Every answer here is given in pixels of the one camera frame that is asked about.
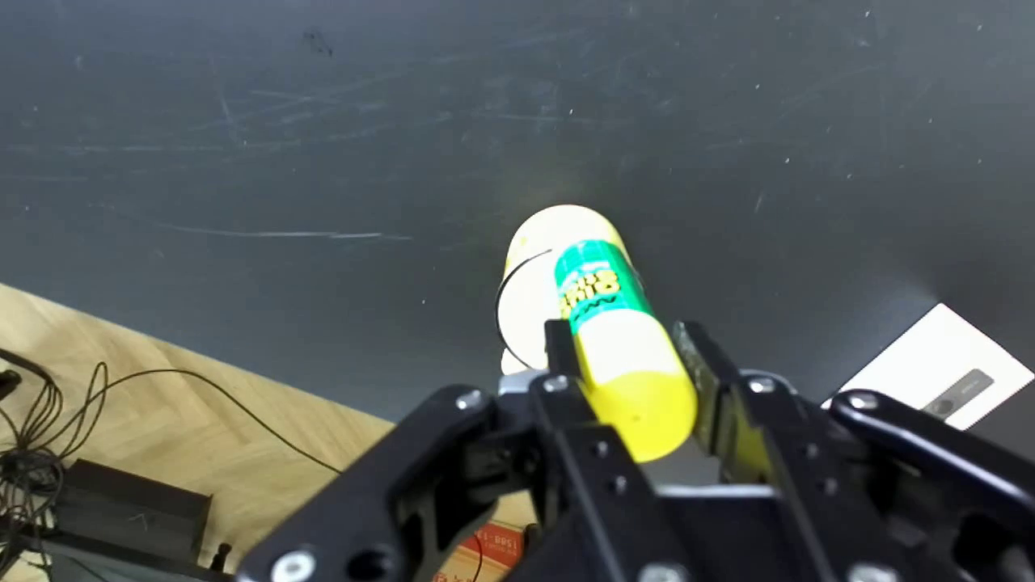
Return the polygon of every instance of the dark tabletop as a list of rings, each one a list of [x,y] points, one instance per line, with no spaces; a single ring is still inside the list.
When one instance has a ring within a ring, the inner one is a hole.
[[[503,243],[583,201],[661,312],[812,399],[933,302],[1035,363],[1031,30],[1026,0],[5,0],[0,278],[402,418],[495,382]]]

